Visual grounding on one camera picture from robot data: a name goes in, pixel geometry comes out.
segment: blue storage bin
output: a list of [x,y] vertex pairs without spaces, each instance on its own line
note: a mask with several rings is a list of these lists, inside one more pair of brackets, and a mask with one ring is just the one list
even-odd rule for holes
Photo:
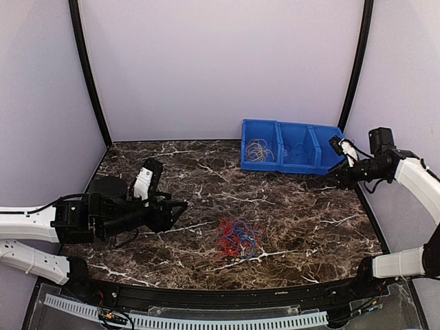
[[329,140],[335,135],[343,139],[344,135],[338,127],[314,125],[313,131],[321,149],[321,162],[317,166],[316,174],[325,175],[331,167],[344,160],[344,156],[338,156],[331,148]]
[[[248,171],[326,175],[331,167],[344,159],[329,144],[335,135],[344,138],[338,127],[244,120],[241,168]],[[246,148],[252,140],[265,140],[266,147],[274,157],[268,155],[264,162],[246,159]]]
[[[272,154],[267,154],[265,162],[246,160],[246,148],[252,140],[264,140]],[[241,169],[247,171],[278,171],[281,156],[281,138],[274,120],[244,120],[241,138]]]
[[320,165],[321,151],[313,128],[304,124],[279,122],[282,137],[280,171],[283,173],[312,174]]

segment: marble tabletop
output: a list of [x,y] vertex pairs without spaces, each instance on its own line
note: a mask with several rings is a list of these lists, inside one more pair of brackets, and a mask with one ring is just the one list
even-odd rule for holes
[[[113,241],[64,245],[61,254],[85,259],[93,278],[172,289],[266,289],[352,277],[362,258],[381,254],[353,191],[316,176],[242,171],[240,141],[116,143],[96,177],[130,183],[148,157],[164,163],[159,190],[189,207],[172,230],[141,227],[120,249]],[[263,226],[256,258],[219,263],[216,232],[226,217]]]

